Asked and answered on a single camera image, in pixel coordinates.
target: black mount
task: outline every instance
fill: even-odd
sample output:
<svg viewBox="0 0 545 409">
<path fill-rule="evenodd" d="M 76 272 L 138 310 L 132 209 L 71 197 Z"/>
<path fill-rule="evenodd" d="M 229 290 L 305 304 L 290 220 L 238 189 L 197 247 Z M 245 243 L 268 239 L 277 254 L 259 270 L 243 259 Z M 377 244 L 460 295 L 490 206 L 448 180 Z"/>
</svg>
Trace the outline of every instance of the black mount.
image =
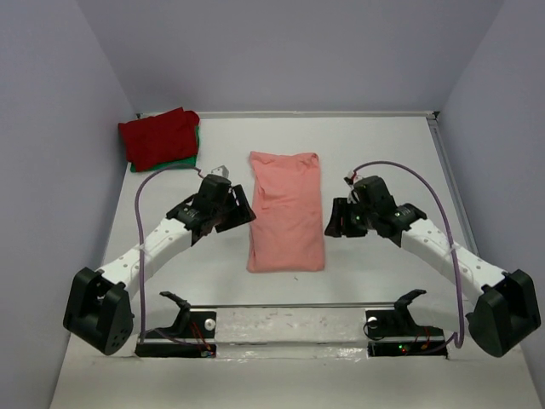
<svg viewBox="0 0 545 409">
<path fill-rule="evenodd" d="M 204 347 L 203 340 L 196 337 L 196 333 L 205 339 L 215 337 L 215 328 L 207 329 L 206 320 L 216 321 L 216 312 L 213 310 L 191 310 L 191 305 L 170 291 L 162 291 L 163 297 L 175 302 L 180 308 L 173 324 L 166 328 L 158 328 L 160 332 L 149 331 L 136 344 L 135 354 L 141 358 L 213 358 L 216 345 L 209 343 Z M 165 343 L 164 334 L 168 338 L 185 340 L 184 343 Z"/>
<path fill-rule="evenodd" d="M 365 311 L 364 333 L 370 339 L 369 356 L 442 355 L 448 356 L 445 334 L 434 326 L 419 326 L 407 308 L 415 298 L 426 294 L 424 290 L 413 290 L 401 296 L 393 309 L 369 309 Z"/>
<path fill-rule="evenodd" d="M 522 270 L 505 273 L 498 284 L 483 288 L 472 313 L 466 315 L 471 338 L 488 354 L 504 356 L 542 324 L 536 289 Z"/>
<path fill-rule="evenodd" d="M 72 281 L 63 326 L 104 355 L 116 353 L 133 331 L 134 315 L 124 287 L 83 268 Z"/>
</svg>

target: red cloth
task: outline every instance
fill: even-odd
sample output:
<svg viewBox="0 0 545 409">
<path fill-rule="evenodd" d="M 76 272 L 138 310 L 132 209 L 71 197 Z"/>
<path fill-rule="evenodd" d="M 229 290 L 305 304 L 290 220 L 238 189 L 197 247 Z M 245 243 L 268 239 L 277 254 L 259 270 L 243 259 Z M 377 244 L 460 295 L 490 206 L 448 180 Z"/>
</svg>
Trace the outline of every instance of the red cloth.
<svg viewBox="0 0 545 409">
<path fill-rule="evenodd" d="M 195 156 L 195 127 L 199 121 L 195 112 L 177 108 L 156 117 L 119 124 L 127 160 L 141 172 L 156 164 Z"/>
</svg>

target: green cloth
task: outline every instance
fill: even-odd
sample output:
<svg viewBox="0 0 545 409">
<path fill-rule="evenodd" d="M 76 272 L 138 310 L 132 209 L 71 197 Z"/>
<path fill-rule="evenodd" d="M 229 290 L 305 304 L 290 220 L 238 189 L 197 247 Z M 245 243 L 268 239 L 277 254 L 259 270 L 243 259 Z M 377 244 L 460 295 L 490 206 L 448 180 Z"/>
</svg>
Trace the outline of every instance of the green cloth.
<svg viewBox="0 0 545 409">
<path fill-rule="evenodd" d="M 198 126 L 195 127 L 195 135 L 197 137 L 197 149 L 200 146 L 200 136 L 198 134 L 198 128 L 199 128 Z M 156 164 L 151 169 L 143 170 L 143 171 L 148 172 L 150 170 L 159 170 L 159 169 L 162 169 L 162 168 L 164 168 L 166 166 L 170 166 L 171 164 L 189 164 L 191 166 L 195 166 L 195 164 L 197 164 L 197 155 L 191 156 L 190 158 L 173 160 L 172 162 L 165 162 L 163 164 Z M 133 173 L 138 173 L 138 172 L 136 172 L 134 164 L 130 164 L 130 171 L 133 172 Z"/>
</svg>

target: white wall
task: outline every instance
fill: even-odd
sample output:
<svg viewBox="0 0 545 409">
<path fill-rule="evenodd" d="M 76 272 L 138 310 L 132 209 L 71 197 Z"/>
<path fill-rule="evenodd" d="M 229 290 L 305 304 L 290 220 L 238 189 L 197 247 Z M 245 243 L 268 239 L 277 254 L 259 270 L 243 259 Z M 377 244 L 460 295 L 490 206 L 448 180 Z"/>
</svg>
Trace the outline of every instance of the white wall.
<svg viewBox="0 0 545 409">
<path fill-rule="evenodd" d="M 439 116 L 479 250 L 532 275 L 543 314 L 544 39 L 545 2 L 507 0 Z M 540 330 L 523 343 L 542 401 L 544 342 Z"/>
<path fill-rule="evenodd" d="M 73 0 L 0 11 L 0 407 L 49 407 L 73 275 L 98 267 L 132 106 Z"/>
<path fill-rule="evenodd" d="M 135 109 L 437 110 L 502 0 L 78 0 Z"/>
</svg>

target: pink cloth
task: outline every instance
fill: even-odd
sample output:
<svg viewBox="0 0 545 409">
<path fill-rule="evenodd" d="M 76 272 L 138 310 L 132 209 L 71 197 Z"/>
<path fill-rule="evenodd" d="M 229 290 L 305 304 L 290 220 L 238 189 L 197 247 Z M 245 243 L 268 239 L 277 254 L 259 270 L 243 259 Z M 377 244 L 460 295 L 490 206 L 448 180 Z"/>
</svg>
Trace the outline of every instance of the pink cloth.
<svg viewBox="0 0 545 409">
<path fill-rule="evenodd" d="M 324 269 L 320 167 L 316 153 L 252 152 L 255 172 L 248 271 Z"/>
</svg>

